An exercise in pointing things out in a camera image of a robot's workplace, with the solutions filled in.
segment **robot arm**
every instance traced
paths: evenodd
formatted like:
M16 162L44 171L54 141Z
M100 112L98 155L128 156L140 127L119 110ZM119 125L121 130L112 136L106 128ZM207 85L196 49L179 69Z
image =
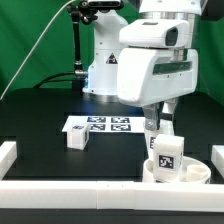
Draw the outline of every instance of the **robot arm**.
M198 54L193 48L201 8L200 0L143 0L141 19L120 32L121 43L129 47L119 58L118 97L143 107L149 130L159 129L161 110L154 104L196 88Z

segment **white border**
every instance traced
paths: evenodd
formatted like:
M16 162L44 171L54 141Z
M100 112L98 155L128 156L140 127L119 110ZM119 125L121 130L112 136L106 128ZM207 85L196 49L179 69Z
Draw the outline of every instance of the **white border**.
M0 208L224 212L222 185L2 181L0 198Z

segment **green screen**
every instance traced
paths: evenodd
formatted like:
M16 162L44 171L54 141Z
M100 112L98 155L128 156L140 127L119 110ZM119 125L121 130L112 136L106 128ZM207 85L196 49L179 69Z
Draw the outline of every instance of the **green screen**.
M0 1L0 93L13 77L41 32L67 0ZM138 13L129 5L118 12L129 23ZM84 68L93 61L93 25L80 25ZM199 81L197 90L224 104L224 20L200 23ZM38 45L10 91L31 88L44 78L73 70L74 47L71 18L64 10ZM70 88L70 84L44 87Z

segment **black-and-white pattern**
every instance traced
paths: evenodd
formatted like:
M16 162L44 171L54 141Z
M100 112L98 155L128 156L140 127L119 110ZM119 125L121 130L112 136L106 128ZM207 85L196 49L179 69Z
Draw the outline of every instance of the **black-and-white pattern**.
M159 155L159 168L175 170L174 157Z
M112 117L111 123L127 124L130 123L130 119L128 117Z
M105 131L106 125L105 124L92 124L90 126L91 131Z
M131 125L129 125L129 124L112 124L111 131L131 131Z
M105 123L106 122L106 117L88 117L87 122Z
M84 128L84 126L80 126L80 125L75 125L74 127L73 127L73 129L75 129L75 130L81 130L81 129L83 129Z

